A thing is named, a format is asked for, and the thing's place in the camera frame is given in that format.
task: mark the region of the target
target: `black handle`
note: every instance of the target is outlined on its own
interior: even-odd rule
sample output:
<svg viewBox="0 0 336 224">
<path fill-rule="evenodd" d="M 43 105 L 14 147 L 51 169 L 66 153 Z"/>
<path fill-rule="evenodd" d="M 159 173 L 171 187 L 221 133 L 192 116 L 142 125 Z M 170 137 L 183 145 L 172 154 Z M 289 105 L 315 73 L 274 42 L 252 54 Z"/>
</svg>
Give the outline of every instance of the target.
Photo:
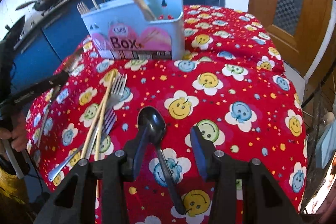
<svg viewBox="0 0 336 224">
<path fill-rule="evenodd" d="M 157 154 L 157 157 L 159 158 L 159 163 L 162 169 L 162 173 L 163 173 L 163 176 L 165 177 L 165 181 L 168 187 L 168 192 L 175 206 L 175 209 L 180 215 L 184 215 L 185 206 L 182 202 L 181 196 L 176 191 L 173 177 L 171 176 L 168 164 L 166 162 L 166 158 L 160 146 L 156 146 L 156 154 Z"/>
</svg>

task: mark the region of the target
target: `wooden door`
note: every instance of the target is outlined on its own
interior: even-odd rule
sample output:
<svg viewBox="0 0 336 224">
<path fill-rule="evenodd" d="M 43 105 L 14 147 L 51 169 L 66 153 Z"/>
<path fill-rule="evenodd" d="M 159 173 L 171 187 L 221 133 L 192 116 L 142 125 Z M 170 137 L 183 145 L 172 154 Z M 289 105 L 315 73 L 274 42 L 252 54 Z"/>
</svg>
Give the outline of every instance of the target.
<svg viewBox="0 0 336 224">
<path fill-rule="evenodd" d="M 323 41 L 332 0 L 250 0 L 283 60 L 304 76 Z"/>
</svg>

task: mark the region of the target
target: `pan handle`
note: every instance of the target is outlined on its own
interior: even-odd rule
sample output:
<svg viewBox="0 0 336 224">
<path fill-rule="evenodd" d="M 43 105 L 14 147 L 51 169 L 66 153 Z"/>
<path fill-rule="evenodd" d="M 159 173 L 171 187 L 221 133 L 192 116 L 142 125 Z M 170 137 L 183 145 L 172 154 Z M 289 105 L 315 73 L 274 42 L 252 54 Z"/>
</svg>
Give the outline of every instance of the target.
<svg viewBox="0 0 336 224">
<path fill-rule="evenodd" d="M 36 3 L 36 2 L 37 2 L 36 0 L 31 0 L 31 1 L 28 1 L 28 2 L 26 2 L 26 3 L 23 3 L 23 4 L 19 5 L 18 7 L 16 7 L 16 8 L 15 8 L 15 11 L 20 10 L 20 9 L 23 9 L 23 8 L 29 6 L 29 5 L 31 5 L 31 4 L 33 4 L 33 3 Z"/>
</svg>

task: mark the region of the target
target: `smiley face pattern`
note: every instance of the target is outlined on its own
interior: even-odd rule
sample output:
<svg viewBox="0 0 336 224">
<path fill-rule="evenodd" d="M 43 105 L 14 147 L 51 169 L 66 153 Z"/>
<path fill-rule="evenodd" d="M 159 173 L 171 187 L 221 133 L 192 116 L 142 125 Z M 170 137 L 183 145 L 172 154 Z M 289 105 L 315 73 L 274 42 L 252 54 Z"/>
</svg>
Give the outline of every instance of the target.
<svg viewBox="0 0 336 224">
<path fill-rule="evenodd" d="M 42 135 L 40 148 L 35 143 L 40 134 L 36 130 L 49 92 L 33 102 L 27 116 L 29 152 L 43 179 L 55 190 L 57 186 L 47 178 L 49 171 L 84 142 L 108 80 L 118 71 L 127 73 L 127 89 L 114 107 L 118 119 L 101 145 L 100 158 L 122 149 L 136 136 L 142 107 L 157 108 L 167 124 L 162 150 L 189 209 L 185 215 L 175 210 L 159 176 L 156 152 L 148 147 L 136 182 L 124 184 L 131 224 L 154 218 L 162 224 L 208 222 L 215 184 L 204 183 L 198 174 L 189 135 L 194 125 L 203 138 L 232 158 L 259 158 L 298 208 L 307 166 L 305 126 L 295 87 L 284 75 L 281 53 L 253 15 L 193 5 L 184 7 L 184 17 L 186 52 L 182 60 L 110 62 L 98 56 L 89 37 L 81 42 L 86 52 L 78 64 L 80 72 L 70 76 L 59 103 L 52 104 L 48 115 L 52 126 Z M 65 176 L 77 160 L 75 156 L 63 168 Z M 237 223 L 241 223 L 241 191 L 237 199 Z M 101 200 L 96 204 L 100 224 Z"/>
</svg>

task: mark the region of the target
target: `metal spoon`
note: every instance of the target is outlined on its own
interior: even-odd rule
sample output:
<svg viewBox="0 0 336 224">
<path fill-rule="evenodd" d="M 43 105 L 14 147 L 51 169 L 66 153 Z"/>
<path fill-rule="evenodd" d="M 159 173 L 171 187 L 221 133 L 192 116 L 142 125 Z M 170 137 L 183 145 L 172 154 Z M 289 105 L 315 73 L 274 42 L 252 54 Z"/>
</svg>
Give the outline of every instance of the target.
<svg viewBox="0 0 336 224">
<path fill-rule="evenodd" d="M 151 106 L 144 107 L 142 110 L 140 110 L 138 115 L 138 127 L 139 129 L 141 128 L 141 130 L 147 131 L 150 143 L 155 146 L 170 198 L 173 201 L 176 211 L 179 214 L 184 215 L 185 207 L 183 205 L 181 196 L 176 191 L 174 180 L 167 165 L 166 158 L 160 147 L 161 140 L 163 139 L 167 130 L 163 117 L 155 108 Z"/>
</svg>

